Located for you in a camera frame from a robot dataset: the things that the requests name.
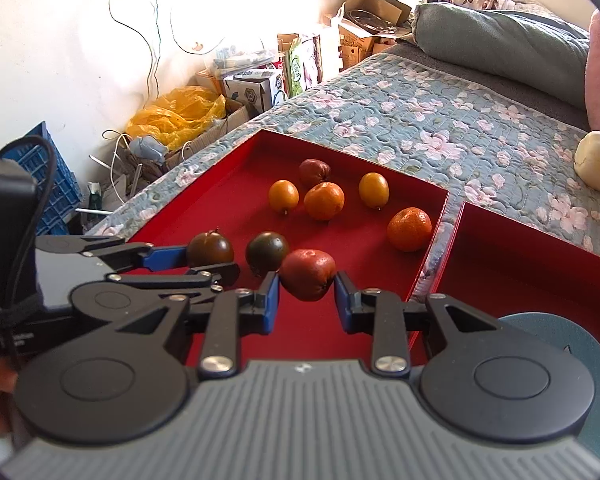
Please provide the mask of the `yellow-orange fruit left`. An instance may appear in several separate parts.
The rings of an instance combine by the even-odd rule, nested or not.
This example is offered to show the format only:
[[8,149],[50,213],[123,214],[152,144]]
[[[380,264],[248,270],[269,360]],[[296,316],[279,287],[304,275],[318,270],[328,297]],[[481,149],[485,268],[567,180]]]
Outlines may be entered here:
[[299,203],[299,192],[288,180],[277,180],[268,190],[268,204],[279,214],[288,214]]

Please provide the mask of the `red tray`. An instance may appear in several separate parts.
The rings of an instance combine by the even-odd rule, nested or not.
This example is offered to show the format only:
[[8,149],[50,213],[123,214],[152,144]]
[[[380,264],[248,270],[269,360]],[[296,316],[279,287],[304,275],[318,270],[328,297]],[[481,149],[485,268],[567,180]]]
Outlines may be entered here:
[[[327,165],[330,187],[343,194],[342,209],[329,220],[314,219],[302,202],[282,209],[270,203],[306,195],[300,166],[309,159]],[[430,247],[401,252],[389,240],[388,225],[399,211],[414,207],[437,226],[447,201],[443,188],[419,178],[260,131],[186,185],[133,238],[185,247],[215,232],[233,246],[240,267],[237,286],[250,289],[262,283],[283,250],[317,249],[331,255],[358,288],[385,289],[407,299]]]
[[464,203],[438,270],[412,297],[441,292],[500,318],[546,312],[600,343],[600,256],[532,226]]

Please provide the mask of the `red apple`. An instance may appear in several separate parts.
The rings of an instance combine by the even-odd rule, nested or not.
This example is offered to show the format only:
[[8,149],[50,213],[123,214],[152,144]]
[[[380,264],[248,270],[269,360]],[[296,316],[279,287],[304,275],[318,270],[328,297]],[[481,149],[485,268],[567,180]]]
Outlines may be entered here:
[[332,286],[337,265],[328,252],[297,249],[286,255],[278,271],[280,284],[298,300],[322,299]]
[[306,159],[299,166],[300,180],[306,188],[326,182],[330,175],[330,166],[319,159]]

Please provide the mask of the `green white carton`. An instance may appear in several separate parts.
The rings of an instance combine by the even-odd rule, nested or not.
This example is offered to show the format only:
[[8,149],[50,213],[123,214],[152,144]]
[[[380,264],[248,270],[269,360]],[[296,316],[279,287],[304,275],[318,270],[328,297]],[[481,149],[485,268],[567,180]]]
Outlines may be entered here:
[[289,95],[293,98],[320,82],[319,36],[298,36],[291,40],[286,54]]

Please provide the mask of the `orange tangerine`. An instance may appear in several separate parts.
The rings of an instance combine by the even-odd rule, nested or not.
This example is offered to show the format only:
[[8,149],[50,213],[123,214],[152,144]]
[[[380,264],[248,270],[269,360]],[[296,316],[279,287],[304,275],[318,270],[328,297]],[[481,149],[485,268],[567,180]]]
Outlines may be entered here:
[[322,182],[306,193],[303,205],[314,220],[329,221],[342,211],[344,193],[336,183]]
[[428,214],[416,207],[400,210],[387,228],[389,242],[401,252],[417,252],[426,247],[431,233],[432,223]]

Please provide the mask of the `orange tangerine right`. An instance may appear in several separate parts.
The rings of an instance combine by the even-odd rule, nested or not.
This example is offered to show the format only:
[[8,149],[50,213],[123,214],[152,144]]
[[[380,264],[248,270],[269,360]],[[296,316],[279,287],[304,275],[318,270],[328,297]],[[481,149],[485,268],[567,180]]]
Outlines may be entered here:
[[401,252],[417,252],[426,247],[431,233],[432,223],[428,214],[416,207],[400,210],[387,228],[389,242]]

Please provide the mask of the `floral quilted bedspread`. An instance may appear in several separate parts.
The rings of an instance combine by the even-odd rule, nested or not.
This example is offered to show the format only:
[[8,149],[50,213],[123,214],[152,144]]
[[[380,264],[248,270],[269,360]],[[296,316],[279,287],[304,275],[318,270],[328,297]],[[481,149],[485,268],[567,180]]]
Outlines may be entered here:
[[130,237],[226,154],[266,129],[378,162],[449,194],[416,289],[437,273],[460,205],[491,209],[600,256],[600,192],[573,167],[583,133],[500,90],[381,53],[251,119],[151,183],[95,233]]

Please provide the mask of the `white printed carton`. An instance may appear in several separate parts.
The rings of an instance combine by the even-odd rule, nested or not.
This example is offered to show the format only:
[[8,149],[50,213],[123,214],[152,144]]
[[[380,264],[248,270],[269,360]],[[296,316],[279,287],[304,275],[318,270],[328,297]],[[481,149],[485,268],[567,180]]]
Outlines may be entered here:
[[281,70],[244,70],[222,80],[225,96],[242,103],[251,116],[267,112],[287,99]]

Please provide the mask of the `dark tomato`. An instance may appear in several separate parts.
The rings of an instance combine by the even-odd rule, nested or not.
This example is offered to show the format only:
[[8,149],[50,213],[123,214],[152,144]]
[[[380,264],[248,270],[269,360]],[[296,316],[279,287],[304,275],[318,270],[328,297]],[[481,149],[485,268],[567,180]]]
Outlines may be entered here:
[[191,268],[234,261],[232,243],[217,230],[195,235],[186,247],[186,260]]
[[268,272],[276,272],[289,252],[289,244],[282,234],[262,232],[248,243],[246,263],[255,276],[265,276]]

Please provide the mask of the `orange tangerine centre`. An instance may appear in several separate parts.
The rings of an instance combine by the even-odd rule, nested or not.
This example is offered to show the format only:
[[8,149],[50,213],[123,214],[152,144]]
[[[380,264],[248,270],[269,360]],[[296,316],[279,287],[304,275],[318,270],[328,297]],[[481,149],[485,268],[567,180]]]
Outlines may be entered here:
[[303,205],[314,220],[329,221],[342,211],[344,193],[336,183],[322,182],[306,193]]

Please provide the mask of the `open cardboard box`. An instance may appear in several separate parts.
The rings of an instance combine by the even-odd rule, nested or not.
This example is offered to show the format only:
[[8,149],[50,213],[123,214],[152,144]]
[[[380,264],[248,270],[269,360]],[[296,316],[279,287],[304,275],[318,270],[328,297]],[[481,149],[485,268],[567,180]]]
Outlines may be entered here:
[[339,41],[342,69],[387,50],[411,33],[412,8],[398,0],[346,0],[326,16]]

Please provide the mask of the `yellow-orange fruit right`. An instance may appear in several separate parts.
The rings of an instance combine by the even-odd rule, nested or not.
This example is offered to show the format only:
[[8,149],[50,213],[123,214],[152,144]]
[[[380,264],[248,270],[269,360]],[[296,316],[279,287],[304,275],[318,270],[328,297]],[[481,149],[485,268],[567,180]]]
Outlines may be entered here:
[[367,207],[380,209],[389,200],[388,181],[378,172],[368,172],[358,184],[358,194]]

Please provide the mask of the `yellow plastic bag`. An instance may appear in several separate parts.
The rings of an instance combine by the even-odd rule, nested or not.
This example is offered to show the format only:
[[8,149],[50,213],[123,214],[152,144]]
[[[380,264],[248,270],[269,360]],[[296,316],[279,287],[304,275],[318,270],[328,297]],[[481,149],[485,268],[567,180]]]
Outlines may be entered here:
[[201,86],[176,88],[139,110],[126,124],[125,133],[132,139],[151,136],[173,152],[225,115],[222,94]]

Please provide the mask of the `red tray left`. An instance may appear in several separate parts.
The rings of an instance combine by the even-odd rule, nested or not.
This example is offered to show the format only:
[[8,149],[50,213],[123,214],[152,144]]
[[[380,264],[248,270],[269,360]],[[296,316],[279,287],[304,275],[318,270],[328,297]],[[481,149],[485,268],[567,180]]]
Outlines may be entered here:
[[[309,159],[327,165],[330,187],[343,194],[342,209],[329,220],[314,219],[302,202],[282,209],[270,203],[306,195],[300,166]],[[385,289],[407,299],[430,247],[401,252],[389,240],[388,225],[399,211],[414,207],[437,226],[447,201],[443,188],[419,178],[260,131],[186,185],[133,238],[185,247],[215,232],[233,246],[240,267],[237,286],[250,289],[262,283],[283,250],[317,249],[331,255],[358,288]]]

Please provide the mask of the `yellow-orange fruit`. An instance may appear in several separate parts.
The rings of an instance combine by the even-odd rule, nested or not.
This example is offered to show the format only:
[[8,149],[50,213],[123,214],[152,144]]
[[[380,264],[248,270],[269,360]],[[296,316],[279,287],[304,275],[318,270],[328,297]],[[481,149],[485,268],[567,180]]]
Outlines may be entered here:
[[268,190],[268,204],[279,214],[288,214],[299,203],[299,192],[288,180],[277,180]]
[[367,207],[380,209],[389,200],[388,181],[378,172],[368,172],[358,184],[358,194]]

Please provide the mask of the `red tray right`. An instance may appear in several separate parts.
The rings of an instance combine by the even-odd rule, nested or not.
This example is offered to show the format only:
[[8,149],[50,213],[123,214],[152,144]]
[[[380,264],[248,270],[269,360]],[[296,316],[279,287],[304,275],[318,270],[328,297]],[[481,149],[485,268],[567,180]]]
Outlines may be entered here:
[[600,256],[532,226],[464,203],[438,270],[412,297],[441,292],[500,318],[546,312],[600,343]]

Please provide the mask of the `grey-green duvet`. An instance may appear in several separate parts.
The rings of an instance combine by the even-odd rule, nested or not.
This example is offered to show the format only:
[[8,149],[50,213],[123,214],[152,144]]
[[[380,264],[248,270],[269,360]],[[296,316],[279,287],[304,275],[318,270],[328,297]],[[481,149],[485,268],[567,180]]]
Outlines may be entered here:
[[426,55],[521,82],[583,110],[588,33],[560,18],[423,3],[415,44]]

